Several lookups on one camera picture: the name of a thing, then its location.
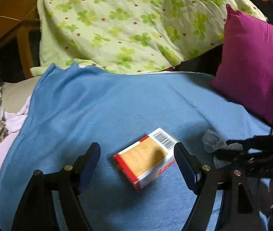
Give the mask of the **white tissue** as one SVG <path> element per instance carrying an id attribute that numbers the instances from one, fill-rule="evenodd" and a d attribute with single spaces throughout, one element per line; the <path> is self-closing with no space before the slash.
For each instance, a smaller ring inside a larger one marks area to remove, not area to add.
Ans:
<path id="1" fill-rule="evenodd" d="M 207 153 L 217 153 L 217 150 L 243 151 L 243 145 L 237 142 L 226 144 L 226 142 L 214 131 L 208 129 L 202 137 L 204 150 Z M 231 162 L 218 158 L 217 155 L 213 158 L 214 166 L 219 169 L 231 164 Z"/>

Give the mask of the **orange white small box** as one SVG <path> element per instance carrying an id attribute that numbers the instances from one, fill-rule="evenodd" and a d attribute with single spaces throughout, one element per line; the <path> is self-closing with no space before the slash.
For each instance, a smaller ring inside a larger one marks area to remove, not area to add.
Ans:
<path id="1" fill-rule="evenodd" d="M 114 155 L 114 160 L 137 191 L 146 187 L 174 164 L 178 140 L 157 128 L 139 141 Z"/>

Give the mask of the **blue bed blanket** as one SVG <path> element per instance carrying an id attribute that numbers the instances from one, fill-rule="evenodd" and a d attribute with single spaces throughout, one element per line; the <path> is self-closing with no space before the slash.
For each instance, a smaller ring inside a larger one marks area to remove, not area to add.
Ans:
<path id="1" fill-rule="evenodd" d="M 34 170 L 57 172 L 97 142 L 101 157 L 80 196 L 92 228 L 181 230 L 195 196 L 177 165 L 136 191 L 113 155 L 163 128 L 202 163 L 211 163 L 202 143 L 208 129 L 226 140 L 270 132 L 242 105 L 216 93 L 211 81 L 199 73 L 124 76 L 94 66 L 51 66 L 34 88 L 27 119 L 2 164 L 0 227 L 11 229 Z"/>

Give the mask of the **magenta pillow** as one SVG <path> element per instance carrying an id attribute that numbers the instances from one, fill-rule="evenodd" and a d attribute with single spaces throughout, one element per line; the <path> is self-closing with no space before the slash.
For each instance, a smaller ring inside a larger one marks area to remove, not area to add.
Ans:
<path id="1" fill-rule="evenodd" d="M 212 87 L 273 126 L 273 25 L 226 5 L 222 59 Z"/>

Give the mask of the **green clover quilt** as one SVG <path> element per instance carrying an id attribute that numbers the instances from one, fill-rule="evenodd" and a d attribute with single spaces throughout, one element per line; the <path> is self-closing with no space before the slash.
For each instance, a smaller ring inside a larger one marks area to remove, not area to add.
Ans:
<path id="1" fill-rule="evenodd" d="M 226 5 L 264 20 L 250 0 L 37 0 L 42 75 L 50 65 L 93 65 L 114 74 L 180 65 L 224 40 Z"/>

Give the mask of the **wooden side cabinet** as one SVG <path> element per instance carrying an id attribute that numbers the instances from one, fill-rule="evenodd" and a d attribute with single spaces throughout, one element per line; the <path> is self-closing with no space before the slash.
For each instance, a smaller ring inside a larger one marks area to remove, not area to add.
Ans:
<path id="1" fill-rule="evenodd" d="M 34 67 L 29 33 L 39 30 L 37 0 L 0 1 L 0 49 L 16 39 L 25 79 L 33 77 L 30 69 Z"/>

